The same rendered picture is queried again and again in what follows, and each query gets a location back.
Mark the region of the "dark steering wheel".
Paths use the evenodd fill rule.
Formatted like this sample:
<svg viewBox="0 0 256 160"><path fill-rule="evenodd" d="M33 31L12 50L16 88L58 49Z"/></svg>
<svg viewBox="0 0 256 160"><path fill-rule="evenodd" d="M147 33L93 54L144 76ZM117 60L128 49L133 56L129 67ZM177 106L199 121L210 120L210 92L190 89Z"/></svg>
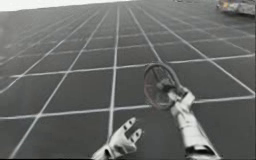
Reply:
<svg viewBox="0 0 256 160"><path fill-rule="evenodd" d="M144 94L147 102L159 110L168 110L181 93L180 81L165 63L150 63L144 72Z"/></svg>

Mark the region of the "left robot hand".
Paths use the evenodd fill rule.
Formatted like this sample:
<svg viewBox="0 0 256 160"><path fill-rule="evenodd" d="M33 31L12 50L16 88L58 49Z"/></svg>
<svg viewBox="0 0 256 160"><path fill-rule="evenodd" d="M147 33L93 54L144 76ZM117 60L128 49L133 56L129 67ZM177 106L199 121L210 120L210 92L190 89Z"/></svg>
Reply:
<svg viewBox="0 0 256 160"><path fill-rule="evenodd" d="M137 151L136 143L141 139L143 130L138 128L130 136L126 136L126 133L135 125L136 121L135 117L128 119L110 137L106 149L110 159L116 159Z"/></svg>

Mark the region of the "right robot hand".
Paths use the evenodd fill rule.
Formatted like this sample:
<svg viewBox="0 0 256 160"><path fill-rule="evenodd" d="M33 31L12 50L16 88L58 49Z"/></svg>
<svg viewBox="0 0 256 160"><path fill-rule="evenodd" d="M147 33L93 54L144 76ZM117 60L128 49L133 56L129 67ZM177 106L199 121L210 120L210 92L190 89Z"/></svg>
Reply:
<svg viewBox="0 0 256 160"><path fill-rule="evenodd" d="M195 101L195 95L186 87L182 87L180 90L172 87L167 91L167 96L169 98L169 108L174 107L176 103L191 108Z"/></svg>

